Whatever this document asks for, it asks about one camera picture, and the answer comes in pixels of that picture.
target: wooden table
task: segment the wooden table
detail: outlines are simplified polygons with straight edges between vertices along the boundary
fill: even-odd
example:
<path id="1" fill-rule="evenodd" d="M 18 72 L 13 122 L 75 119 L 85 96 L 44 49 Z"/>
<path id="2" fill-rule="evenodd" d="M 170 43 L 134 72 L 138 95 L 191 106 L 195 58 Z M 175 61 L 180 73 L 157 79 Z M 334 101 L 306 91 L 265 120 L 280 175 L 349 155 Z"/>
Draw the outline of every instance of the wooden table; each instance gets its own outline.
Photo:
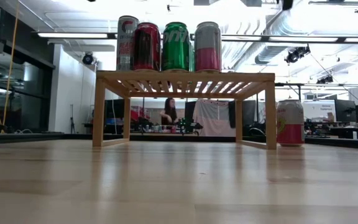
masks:
<path id="1" fill-rule="evenodd" d="M 93 147 L 110 146 L 129 141 L 131 97 L 173 97 L 235 99 L 236 142 L 263 149 L 276 149 L 274 81 L 274 73 L 98 71 L 94 101 Z M 105 89 L 124 99 L 123 139 L 103 141 Z M 266 104 L 266 144 L 243 141 L 242 101 L 263 90 L 265 90 Z"/>

